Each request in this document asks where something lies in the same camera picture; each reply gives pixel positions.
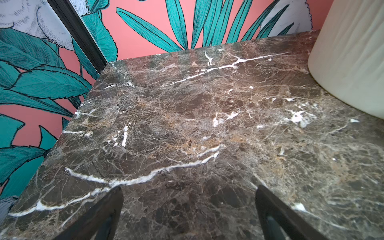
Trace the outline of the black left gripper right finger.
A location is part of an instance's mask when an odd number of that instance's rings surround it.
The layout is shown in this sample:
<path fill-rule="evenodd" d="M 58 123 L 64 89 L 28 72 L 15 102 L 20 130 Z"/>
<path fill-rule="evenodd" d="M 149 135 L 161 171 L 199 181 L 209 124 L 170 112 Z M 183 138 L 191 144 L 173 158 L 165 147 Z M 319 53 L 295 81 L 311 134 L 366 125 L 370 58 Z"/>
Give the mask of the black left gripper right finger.
<path fill-rule="evenodd" d="M 267 187 L 259 185 L 255 205 L 266 240 L 325 240 L 326 237 L 309 225 Z"/>

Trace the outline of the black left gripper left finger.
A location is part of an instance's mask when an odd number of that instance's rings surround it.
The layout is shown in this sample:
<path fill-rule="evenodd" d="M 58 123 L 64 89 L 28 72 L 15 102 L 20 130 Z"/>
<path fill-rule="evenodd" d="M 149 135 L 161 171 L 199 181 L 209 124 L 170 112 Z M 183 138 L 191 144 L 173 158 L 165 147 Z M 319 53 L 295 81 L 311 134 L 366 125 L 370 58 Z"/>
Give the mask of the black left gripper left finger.
<path fill-rule="evenodd" d="M 100 201 L 55 237 L 56 240 L 112 240 L 115 237 L 124 195 L 121 187 L 111 189 Z"/>

